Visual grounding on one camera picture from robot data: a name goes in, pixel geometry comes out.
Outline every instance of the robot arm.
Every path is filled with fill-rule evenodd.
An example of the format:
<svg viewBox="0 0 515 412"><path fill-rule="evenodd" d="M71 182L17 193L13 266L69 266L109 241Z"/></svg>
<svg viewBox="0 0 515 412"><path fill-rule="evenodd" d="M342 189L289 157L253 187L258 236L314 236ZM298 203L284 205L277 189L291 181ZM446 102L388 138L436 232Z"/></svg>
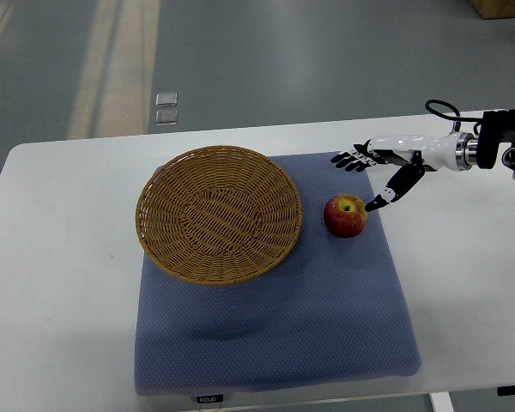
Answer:
<svg viewBox="0 0 515 412"><path fill-rule="evenodd" d="M431 108L431 104L451 108L451 117ZM355 144L348 152L340 152L331 159L336 167L362 172L367 167L394 164L401 168L387 182L382 193L366 206L367 211L384 207L404 196L425 174L441 167L453 171L469 170L477 165L492 168L501 142L512 146L502 155L502 163L513 170L515 179L515 110L484 112L482 118L462 118L456 107L442 100L429 100L428 111L454 122L452 133L441 138L427 136L375 137L365 144ZM476 135L459 131L460 122L476 122Z"/></svg>
<svg viewBox="0 0 515 412"><path fill-rule="evenodd" d="M434 139L427 136L375 137L364 145L355 144L349 152L341 152L331 159L336 167L345 167L350 172L362 172L377 164L401 166L387 182L382 193L367 204L368 212L396 202L404 196L425 172L434 172L441 167L451 170L467 170L464 149L475 141L470 133L452 132Z"/></svg>

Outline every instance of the gray foam pad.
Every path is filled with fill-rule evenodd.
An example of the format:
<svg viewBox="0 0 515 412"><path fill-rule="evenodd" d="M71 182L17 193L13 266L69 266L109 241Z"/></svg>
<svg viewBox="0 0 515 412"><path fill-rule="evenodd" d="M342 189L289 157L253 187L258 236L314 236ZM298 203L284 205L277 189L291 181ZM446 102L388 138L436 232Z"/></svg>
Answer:
<svg viewBox="0 0 515 412"><path fill-rule="evenodd" d="M267 391L411 375L421 360L378 212L353 239L330 234L326 203L373 198L366 173L333 154L273 157L297 185L304 222L275 269L227 287L182 282L143 259L136 331L140 395Z"/></svg>

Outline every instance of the apple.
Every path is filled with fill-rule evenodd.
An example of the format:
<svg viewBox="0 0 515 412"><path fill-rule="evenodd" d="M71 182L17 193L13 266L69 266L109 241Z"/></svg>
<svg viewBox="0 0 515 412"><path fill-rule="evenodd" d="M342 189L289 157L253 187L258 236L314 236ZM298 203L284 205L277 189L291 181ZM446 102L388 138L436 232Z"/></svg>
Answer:
<svg viewBox="0 0 515 412"><path fill-rule="evenodd" d="M331 199L324 207L324 224L340 238L353 238L368 222L365 204L354 195L344 194Z"/></svg>

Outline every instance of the woven basket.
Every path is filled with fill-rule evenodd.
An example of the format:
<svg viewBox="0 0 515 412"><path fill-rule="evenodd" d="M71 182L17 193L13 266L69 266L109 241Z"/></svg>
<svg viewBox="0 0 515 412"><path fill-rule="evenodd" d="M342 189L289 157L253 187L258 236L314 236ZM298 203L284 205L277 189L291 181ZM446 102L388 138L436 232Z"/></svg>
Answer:
<svg viewBox="0 0 515 412"><path fill-rule="evenodd" d="M234 146L184 153L142 191L136 230L162 270L186 282L224 286L275 268L301 230L300 194L266 156Z"/></svg>

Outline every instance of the gray floor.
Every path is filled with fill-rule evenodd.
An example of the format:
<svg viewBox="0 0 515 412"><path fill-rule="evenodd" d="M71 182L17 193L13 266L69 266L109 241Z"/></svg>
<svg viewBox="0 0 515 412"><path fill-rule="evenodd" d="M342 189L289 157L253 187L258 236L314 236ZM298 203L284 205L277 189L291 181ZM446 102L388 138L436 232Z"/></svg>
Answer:
<svg viewBox="0 0 515 412"><path fill-rule="evenodd" d="M168 90L179 123L157 127ZM0 171L25 142L410 115L431 98L515 108L515 19L468 0L0 0ZM495 389L451 396L457 412L515 411Z"/></svg>

